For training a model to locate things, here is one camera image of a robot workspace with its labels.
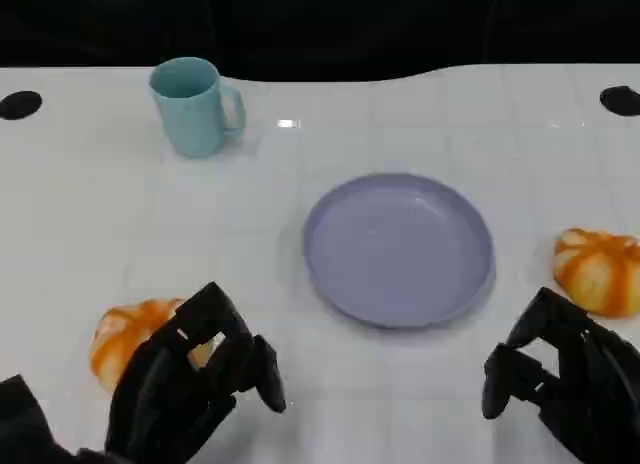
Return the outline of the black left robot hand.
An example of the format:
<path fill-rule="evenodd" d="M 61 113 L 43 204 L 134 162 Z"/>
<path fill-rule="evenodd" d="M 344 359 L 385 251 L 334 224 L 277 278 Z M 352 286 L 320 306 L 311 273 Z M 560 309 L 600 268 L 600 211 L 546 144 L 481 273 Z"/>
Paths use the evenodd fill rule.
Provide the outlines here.
<path fill-rule="evenodd" d="M 130 463 L 186 463 L 250 390 L 285 411 L 275 350 L 210 282 L 134 352 L 112 398 L 105 451 Z"/>

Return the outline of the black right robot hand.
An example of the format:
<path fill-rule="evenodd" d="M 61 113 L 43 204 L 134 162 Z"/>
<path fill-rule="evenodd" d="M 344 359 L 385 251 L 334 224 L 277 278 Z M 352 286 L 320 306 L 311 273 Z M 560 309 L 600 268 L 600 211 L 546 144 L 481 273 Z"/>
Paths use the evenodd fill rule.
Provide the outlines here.
<path fill-rule="evenodd" d="M 639 352 L 565 297 L 540 288 L 484 372 L 486 419 L 517 398 L 581 462 L 638 462 Z"/>

